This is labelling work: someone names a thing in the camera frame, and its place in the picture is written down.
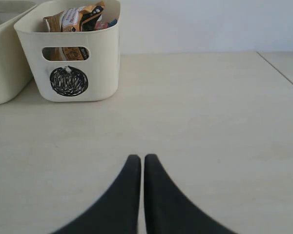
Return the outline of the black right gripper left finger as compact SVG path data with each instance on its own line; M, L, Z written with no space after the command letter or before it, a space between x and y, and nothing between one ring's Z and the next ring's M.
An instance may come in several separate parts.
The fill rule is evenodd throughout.
M56 234L136 234L141 190L141 159L129 155L106 192Z

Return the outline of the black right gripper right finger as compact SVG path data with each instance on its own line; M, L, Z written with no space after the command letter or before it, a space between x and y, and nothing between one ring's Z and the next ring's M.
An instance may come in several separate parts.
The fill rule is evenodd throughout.
M232 234L175 185L156 154L145 156L144 210L148 234Z

